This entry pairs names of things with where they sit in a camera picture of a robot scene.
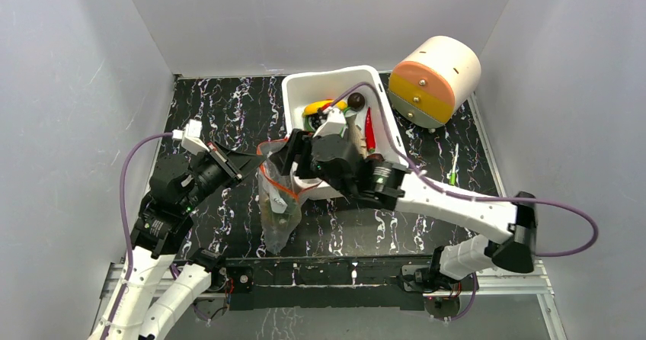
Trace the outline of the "yellow toy banana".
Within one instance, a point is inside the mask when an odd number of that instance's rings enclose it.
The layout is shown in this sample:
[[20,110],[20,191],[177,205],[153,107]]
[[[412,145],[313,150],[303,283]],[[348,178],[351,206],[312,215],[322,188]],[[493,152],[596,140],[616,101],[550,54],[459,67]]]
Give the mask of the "yellow toy banana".
[[[332,103],[331,99],[313,102],[304,108],[302,112],[302,116],[308,117],[310,115],[317,114],[320,109],[322,110],[326,109],[331,103]],[[348,104],[346,101],[341,100],[336,104],[334,104],[334,107],[339,108],[341,111],[345,111],[346,109],[348,109]]]

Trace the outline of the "clear zip bag orange zipper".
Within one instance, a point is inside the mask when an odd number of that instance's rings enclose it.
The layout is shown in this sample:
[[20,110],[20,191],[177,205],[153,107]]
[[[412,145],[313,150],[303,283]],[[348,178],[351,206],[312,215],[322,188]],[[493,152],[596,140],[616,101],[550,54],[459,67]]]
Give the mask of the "clear zip bag orange zipper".
[[[301,181],[295,180],[291,175],[281,176],[279,174],[277,167],[270,161],[270,157],[274,156],[274,153],[285,144],[285,139],[271,140],[262,142],[257,147],[257,154],[265,156],[265,161],[257,170],[260,210],[263,200],[270,198],[276,203],[276,205],[272,204],[272,210],[277,213],[282,213],[286,206],[283,199],[291,197],[298,201],[302,211],[302,205],[309,198],[311,190],[318,187],[318,183],[315,181],[302,183]],[[293,231],[288,233],[266,229],[262,223],[262,219],[261,225],[266,250],[272,254],[280,253],[286,246]]]

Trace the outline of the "white plastic bin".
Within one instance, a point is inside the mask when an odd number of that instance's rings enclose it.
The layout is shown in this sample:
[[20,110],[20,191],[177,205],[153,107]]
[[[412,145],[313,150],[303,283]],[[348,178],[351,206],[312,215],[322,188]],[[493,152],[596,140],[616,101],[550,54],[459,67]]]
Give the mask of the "white plastic bin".
[[294,128],[305,128],[302,113],[306,106],[316,101],[334,100],[341,95],[348,96],[349,89],[365,98],[366,105],[357,113],[356,124],[363,128],[366,115],[371,115],[376,152],[389,162],[406,166],[408,163],[400,156],[405,153],[405,147],[386,95],[387,87],[372,66],[288,75],[282,81],[286,135],[290,135]]

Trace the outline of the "dark toy grapes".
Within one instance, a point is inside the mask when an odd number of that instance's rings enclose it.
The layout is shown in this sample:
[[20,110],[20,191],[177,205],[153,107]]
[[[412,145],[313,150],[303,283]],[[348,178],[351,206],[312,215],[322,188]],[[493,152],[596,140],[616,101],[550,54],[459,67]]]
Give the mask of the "dark toy grapes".
[[312,114],[307,116],[306,122],[307,125],[309,126],[309,129],[313,132],[315,132],[325,121],[327,120],[326,115],[318,115],[318,114]]

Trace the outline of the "orange toy pineapple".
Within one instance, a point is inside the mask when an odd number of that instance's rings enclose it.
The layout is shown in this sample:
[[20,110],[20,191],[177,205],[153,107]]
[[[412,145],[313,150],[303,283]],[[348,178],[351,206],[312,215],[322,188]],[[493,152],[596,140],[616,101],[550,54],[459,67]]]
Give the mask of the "orange toy pineapple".
[[265,198],[261,205],[261,219],[266,229],[291,233],[302,220],[301,206],[297,200],[284,198],[285,210],[277,213],[272,210],[276,203],[270,198]]

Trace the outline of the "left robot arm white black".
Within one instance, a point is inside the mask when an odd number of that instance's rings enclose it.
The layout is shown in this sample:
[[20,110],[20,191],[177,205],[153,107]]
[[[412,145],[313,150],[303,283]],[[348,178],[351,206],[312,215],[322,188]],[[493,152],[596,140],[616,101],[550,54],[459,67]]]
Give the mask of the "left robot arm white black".
[[264,161],[201,141],[190,152],[190,159],[172,154],[157,161],[127,243],[126,266],[92,339],[163,339],[200,294],[226,285],[223,257],[199,249],[155,297],[193,227],[193,210],[218,190],[242,182]]

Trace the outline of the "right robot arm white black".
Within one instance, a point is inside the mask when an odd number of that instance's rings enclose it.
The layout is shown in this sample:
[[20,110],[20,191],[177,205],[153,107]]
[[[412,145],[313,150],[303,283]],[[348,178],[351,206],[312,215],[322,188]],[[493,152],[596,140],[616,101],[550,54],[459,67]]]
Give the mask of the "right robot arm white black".
[[476,237],[434,249],[427,268],[400,280],[413,291],[450,289],[476,271],[502,268],[528,274],[534,270],[536,215],[533,195],[522,202],[439,184],[379,153],[364,156],[348,137],[314,136],[295,130],[269,160],[281,175],[318,178],[361,207],[416,213],[463,226]]

